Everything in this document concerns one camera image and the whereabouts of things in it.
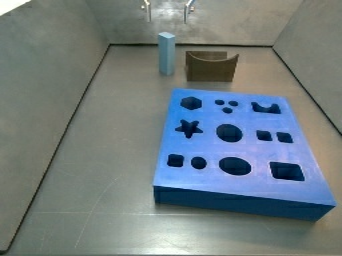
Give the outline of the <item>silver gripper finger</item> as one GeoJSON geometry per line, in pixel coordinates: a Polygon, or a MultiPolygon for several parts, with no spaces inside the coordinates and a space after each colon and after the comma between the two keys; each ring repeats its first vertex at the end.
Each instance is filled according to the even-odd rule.
{"type": "Polygon", "coordinates": [[[184,20],[184,24],[187,24],[188,22],[188,16],[189,13],[193,11],[193,4],[195,4],[196,0],[188,0],[184,4],[184,14],[183,14],[183,20],[184,20]]]}
{"type": "Polygon", "coordinates": [[[149,2],[149,0],[143,0],[141,9],[145,12],[147,22],[151,22],[151,2],[149,2]]]}

